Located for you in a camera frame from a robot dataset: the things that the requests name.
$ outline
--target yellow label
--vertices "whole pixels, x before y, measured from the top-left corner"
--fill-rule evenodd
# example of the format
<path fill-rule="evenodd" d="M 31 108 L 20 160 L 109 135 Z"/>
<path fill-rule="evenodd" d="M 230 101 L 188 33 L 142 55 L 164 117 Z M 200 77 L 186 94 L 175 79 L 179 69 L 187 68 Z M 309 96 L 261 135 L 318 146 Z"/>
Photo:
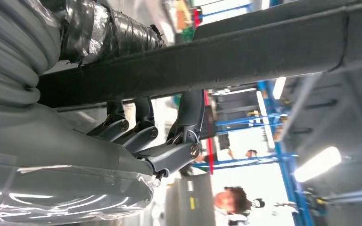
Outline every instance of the yellow label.
<path fill-rule="evenodd" d="M 189 203 L 191 204 L 191 210 L 195 209 L 195 199 L 193 197 L 189 198 Z"/>

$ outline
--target gray cable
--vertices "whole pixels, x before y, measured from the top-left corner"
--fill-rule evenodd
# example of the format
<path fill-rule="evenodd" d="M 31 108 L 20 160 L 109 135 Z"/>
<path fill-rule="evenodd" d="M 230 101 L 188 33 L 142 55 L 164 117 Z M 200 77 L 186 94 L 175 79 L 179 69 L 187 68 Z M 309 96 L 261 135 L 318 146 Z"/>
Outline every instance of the gray cable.
<path fill-rule="evenodd" d="M 0 9 L 21 25 L 30 35 L 48 60 L 48 69 L 53 67 L 59 59 L 59 52 L 52 51 L 56 45 L 46 26 L 32 14 L 24 4 L 13 0 L 0 0 Z"/>
<path fill-rule="evenodd" d="M 48 68 L 48 61 L 34 40 L 8 15 L 0 11 L 0 39 L 15 48 L 38 74 Z"/>
<path fill-rule="evenodd" d="M 38 75 L 60 54 L 60 31 L 49 27 L 32 7 L 0 0 L 0 105 L 36 103 Z"/>

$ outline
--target gray metal frame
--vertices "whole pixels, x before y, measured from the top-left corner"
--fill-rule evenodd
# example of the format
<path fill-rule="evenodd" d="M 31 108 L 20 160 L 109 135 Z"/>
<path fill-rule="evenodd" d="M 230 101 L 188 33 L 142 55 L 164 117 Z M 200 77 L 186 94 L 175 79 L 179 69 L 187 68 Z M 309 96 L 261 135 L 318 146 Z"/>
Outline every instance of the gray metal frame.
<path fill-rule="evenodd" d="M 84 105 L 362 68 L 362 0 L 297 1 L 202 26 L 195 40 L 44 75 L 40 103 Z"/>

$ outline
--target bolt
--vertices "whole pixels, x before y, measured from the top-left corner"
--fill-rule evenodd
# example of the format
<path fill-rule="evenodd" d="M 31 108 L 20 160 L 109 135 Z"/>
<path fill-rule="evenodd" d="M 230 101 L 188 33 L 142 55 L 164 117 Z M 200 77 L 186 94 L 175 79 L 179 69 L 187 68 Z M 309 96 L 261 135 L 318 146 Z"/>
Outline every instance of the bolt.
<path fill-rule="evenodd" d="M 155 139 L 157 137 L 157 135 L 159 134 L 159 131 L 157 130 L 157 128 L 152 128 L 150 131 L 150 137 Z"/>
<path fill-rule="evenodd" d="M 198 157 L 199 156 L 199 147 L 198 147 L 198 145 L 197 144 L 193 144 L 192 146 L 191 146 L 191 157 L 193 158 L 193 159 L 195 159 L 196 157 Z"/>
<path fill-rule="evenodd" d="M 120 124 L 120 129 L 121 129 L 121 131 L 126 131 L 126 130 L 128 130 L 129 126 L 130 126 L 130 124 L 128 123 L 128 121 L 123 120 Z"/>

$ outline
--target dark hair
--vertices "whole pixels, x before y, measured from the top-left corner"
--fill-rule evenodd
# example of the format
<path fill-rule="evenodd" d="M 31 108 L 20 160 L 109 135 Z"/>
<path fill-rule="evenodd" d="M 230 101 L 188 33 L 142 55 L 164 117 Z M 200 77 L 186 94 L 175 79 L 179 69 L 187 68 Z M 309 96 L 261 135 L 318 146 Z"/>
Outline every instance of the dark hair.
<path fill-rule="evenodd" d="M 254 152 L 255 154 L 257 154 L 257 151 L 253 149 L 248 150 L 248 152 Z"/>
<path fill-rule="evenodd" d="M 250 208 L 251 203 L 242 187 L 224 187 L 224 190 L 230 191 L 234 197 L 234 213 L 242 214 Z"/>

